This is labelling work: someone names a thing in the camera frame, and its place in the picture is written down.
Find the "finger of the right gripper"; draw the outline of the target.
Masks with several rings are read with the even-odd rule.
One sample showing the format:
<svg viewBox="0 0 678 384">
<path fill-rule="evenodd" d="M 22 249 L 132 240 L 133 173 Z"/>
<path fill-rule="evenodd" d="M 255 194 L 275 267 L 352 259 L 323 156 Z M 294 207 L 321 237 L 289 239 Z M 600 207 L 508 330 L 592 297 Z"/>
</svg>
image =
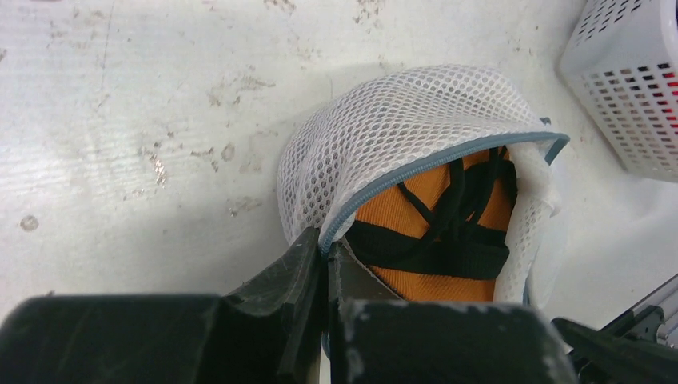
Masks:
<svg viewBox="0 0 678 384">
<path fill-rule="evenodd" d="M 601 330 L 564 318 L 552 324 L 572 348 L 580 383 L 677 382 L 677 349 L 660 342 L 658 317 L 620 317 Z"/>
</svg>

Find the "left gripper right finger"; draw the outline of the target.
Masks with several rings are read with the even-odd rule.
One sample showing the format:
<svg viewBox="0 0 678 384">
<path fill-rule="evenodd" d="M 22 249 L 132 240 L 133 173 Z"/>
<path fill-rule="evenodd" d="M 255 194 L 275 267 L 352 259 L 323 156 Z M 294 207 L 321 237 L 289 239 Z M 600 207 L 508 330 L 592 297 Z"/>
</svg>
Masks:
<svg viewBox="0 0 678 384">
<path fill-rule="evenodd" d="M 574 383 L 560 336 L 532 307 L 409 302 L 342 243 L 328 255 L 334 383 Z"/>
</svg>

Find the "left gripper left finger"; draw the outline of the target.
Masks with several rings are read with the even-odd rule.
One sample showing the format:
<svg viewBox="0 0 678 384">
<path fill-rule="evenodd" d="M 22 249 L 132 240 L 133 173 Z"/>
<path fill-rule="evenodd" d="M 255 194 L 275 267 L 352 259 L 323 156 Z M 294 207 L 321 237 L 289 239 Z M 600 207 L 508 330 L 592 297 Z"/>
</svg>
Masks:
<svg viewBox="0 0 678 384">
<path fill-rule="evenodd" d="M 37 296 L 1 325 L 4 383 L 316 383 L 325 267 L 307 229 L 227 295 Z"/>
</svg>

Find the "blue-trim mesh laundry bag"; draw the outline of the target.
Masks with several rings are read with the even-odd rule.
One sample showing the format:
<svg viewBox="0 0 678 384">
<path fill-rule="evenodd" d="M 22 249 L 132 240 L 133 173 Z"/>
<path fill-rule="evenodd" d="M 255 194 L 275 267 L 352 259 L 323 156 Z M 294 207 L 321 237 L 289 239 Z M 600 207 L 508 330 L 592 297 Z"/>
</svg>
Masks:
<svg viewBox="0 0 678 384">
<path fill-rule="evenodd" d="M 344 244 L 399 298 L 523 303 L 567 143 L 494 69 L 388 74 L 291 136 L 277 172 L 283 233 L 319 230 L 323 254 Z"/>
</svg>

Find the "white plastic basket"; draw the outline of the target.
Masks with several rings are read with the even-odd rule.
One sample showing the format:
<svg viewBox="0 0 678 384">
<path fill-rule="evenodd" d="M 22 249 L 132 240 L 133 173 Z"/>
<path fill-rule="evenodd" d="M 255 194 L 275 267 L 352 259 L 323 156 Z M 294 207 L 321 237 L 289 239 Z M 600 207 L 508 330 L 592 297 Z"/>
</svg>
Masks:
<svg viewBox="0 0 678 384">
<path fill-rule="evenodd" d="M 677 3 L 588 1 L 559 71 L 637 176 L 677 180 Z"/>
</svg>

